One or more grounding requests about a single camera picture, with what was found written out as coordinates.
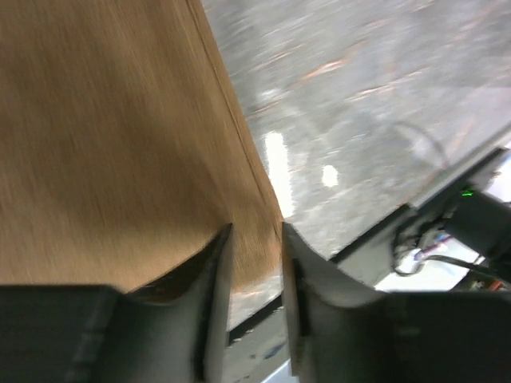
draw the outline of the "concrete floor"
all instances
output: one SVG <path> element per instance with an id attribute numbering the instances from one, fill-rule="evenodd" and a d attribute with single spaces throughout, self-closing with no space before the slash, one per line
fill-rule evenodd
<path id="1" fill-rule="evenodd" d="M 283 213 L 323 256 L 511 120 L 511 0 L 203 4 Z M 278 293 L 276 275 L 233 297 L 232 325 Z"/>

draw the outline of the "black cable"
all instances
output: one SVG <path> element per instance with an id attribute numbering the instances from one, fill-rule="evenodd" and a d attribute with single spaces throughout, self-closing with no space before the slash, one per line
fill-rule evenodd
<path id="1" fill-rule="evenodd" d="M 392 271 L 399 275 L 400 277 L 411 277 L 412 275 L 416 275 L 419 271 L 422 270 L 424 267 L 424 263 L 417 262 L 415 268 L 412 271 L 401 271 L 399 270 L 399 262 L 400 262 L 400 254 L 410 252 L 410 250 L 401 251 L 400 253 L 394 252 L 392 254 L 391 264 L 390 267 L 392 268 Z"/>
<path id="2" fill-rule="evenodd" d="M 509 285 L 509 282 L 502 280 L 502 278 L 499 277 L 497 275 L 497 273 L 489 267 L 476 265 L 474 263 L 468 263 L 465 261 L 461 261 L 460 259 L 447 257 L 445 255 L 428 255 L 424 259 L 421 259 L 418 262 L 417 266 L 414 268 L 414 270 L 412 272 L 405 273 L 405 274 L 408 274 L 408 275 L 417 274 L 424 267 L 424 264 L 428 261 L 439 261 L 439 262 L 448 263 L 450 265 L 463 267 L 465 269 L 472 271 L 473 273 L 482 275 L 484 277 L 496 279 L 498 281 L 505 283 L 506 285 Z"/>

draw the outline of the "red wire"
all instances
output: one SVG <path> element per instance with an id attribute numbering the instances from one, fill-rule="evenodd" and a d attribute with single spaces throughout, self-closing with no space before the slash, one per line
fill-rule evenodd
<path id="1" fill-rule="evenodd" d="M 501 281 L 495 281 L 491 285 L 489 285 L 489 289 L 488 290 L 490 290 L 490 291 L 497 291 L 500 286 L 502 286 L 502 282 Z"/>

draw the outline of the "wire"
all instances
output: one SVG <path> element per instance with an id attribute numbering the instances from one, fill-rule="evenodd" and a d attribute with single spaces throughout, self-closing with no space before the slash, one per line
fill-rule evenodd
<path id="1" fill-rule="evenodd" d="M 435 244 L 432 245 L 431 247 L 428 247 L 425 250 L 420 250 L 416 254 L 416 256 L 420 255 L 420 254 L 426 254 L 426 253 L 428 253 L 430 251 L 436 250 L 436 249 L 438 249 L 438 247 L 440 245 L 449 242 L 449 240 L 451 240 L 452 238 L 453 238 L 452 236 L 446 235 L 444 238 L 442 238 L 442 239 L 438 240 L 437 242 L 435 242 Z M 399 270 L 398 267 L 400 266 L 399 262 L 400 262 L 400 258 L 401 258 L 400 254 L 405 253 L 405 252 L 410 252 L 410 250 L 407 249 L 407 250 L 404 250 L 404 251 L 400 251 L 398 253 L 396 253 L 396 252 L 393 253 L 392 259 L 391 259 L 391 268 L 392 268 L 392 271 L 395 274 L 399 275 L 400 277 L 411 277 L 412 275 L 416 275 L 419 271 L 421 271 L 422 268 L 424 267 L 424 264 L 420 262 L 421 259 L 417 259 L 419 262 L 417 263 L 417 266 L 411 272 L 406 272 L 406 271 Z"/>
<path id="2" fill-rule="evenodd" d="M 424 267 L 424 263 L 426 263 L 428 261 L 439 261 L 439 262 L 448 263 L 448 264 L 451 264 L 454 266 L 463 267 L 465 269 L 472 271 L 473 273 L 482 275 L 484 277 L 489 277 L 492 279 L 496 279 L 498 281 L 502 281 L 501 278 L 497 275 L 497 273 L 495 273 L 495 271 L 493 271 L 489 267 L 475 265 L 473 263 L 468 263 L 465 261 L 461 261 L 460 259 L 447 257 L 445 255 L 428 255 L 424 259 L 421 259 L 421 261 L 415 267 L 415 270 L 414 270 L 415 274 L 417 274 L 420 271 L 419 268 L 422 269 L 422 267 Z"/>
<path id="3" fill-rule="evenodd" d="M 489 285 L 490 291 L 497 291 L 502 286 L 501 281 L 494 281 L 491 285 Z"/>

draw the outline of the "brown cardboard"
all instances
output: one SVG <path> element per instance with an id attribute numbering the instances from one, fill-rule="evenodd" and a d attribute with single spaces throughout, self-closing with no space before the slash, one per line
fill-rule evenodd
<path id="1" fill-rule="evenodd" d="M 131 290 L 233 222 L 279 264 L 275 194 L 198 0 L 0 0 L 0 283 Z"/>

